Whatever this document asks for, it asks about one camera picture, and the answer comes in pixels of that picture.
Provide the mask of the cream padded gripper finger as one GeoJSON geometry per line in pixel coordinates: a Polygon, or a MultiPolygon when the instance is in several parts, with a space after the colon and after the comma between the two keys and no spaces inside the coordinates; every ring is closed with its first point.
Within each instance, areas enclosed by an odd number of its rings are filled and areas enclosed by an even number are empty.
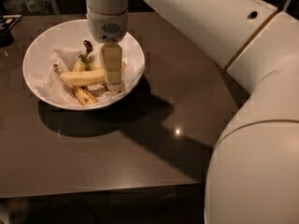
{"type": "Polygon", "coordinates": [[[107,85],[117,88],[121,84],[122,48],[118,42],[109,40],[101,48],[107,85]]]}

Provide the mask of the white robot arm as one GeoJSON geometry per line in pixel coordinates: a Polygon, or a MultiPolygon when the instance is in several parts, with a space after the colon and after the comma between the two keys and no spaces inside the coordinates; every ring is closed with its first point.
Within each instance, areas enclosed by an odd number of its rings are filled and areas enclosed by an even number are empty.
{"type": "MultiPolygon", "coordinates": [[[[205,224],[299,224],[299,21],[262,0],[143,0],[249,99],[206,175],[205,224]]],[[[98,41],[123,37],[127,0],[86,0],[98,41]]]]}

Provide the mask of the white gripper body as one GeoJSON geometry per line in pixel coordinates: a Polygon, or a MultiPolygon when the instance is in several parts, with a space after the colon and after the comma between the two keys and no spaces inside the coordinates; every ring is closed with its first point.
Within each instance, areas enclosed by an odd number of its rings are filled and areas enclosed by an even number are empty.
{"type": "Polygon", "coordinates": [[[127,33],[128,10],[124,7],[87,7],[87,19],[91,35],[99,43],[122,40],[127,33]]]}

